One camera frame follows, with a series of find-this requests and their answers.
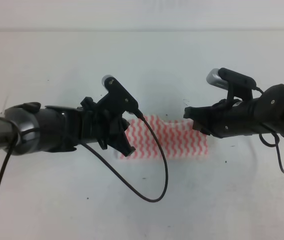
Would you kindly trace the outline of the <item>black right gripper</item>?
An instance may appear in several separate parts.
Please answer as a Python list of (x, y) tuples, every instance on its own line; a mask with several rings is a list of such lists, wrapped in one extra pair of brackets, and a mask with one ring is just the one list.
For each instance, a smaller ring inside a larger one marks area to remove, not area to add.
[(184, 119), (193, 120), (192, 129), (217, 138), (251, 136), (262, 132), (254, 117), (257, 99), (234, 102), (230, 108), (218, 106), (186, 107)]

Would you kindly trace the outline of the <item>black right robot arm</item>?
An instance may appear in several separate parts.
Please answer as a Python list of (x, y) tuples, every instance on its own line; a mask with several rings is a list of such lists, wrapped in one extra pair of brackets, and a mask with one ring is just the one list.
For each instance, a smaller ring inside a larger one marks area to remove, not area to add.
[(194, 130), (220, 139), (271, 133), (284, 137), (284, 84), (268, 88), (258, 98), (189, 106), (183, 117), (193, 120)]

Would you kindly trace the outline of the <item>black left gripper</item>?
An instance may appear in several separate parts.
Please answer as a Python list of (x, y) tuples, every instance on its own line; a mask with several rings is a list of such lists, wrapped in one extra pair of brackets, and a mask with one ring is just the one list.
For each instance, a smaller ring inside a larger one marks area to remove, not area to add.
[(112, 116), (106, 109), (98, 110), (97, 103), (91, 97), (85, 97), (78, 110), (82, 117), (82, 141), (97, 142), (103, 150), (112, 147), (124, 157), (130, 156), (136, 150), (124, 134), (130, 124), (122, 115)]

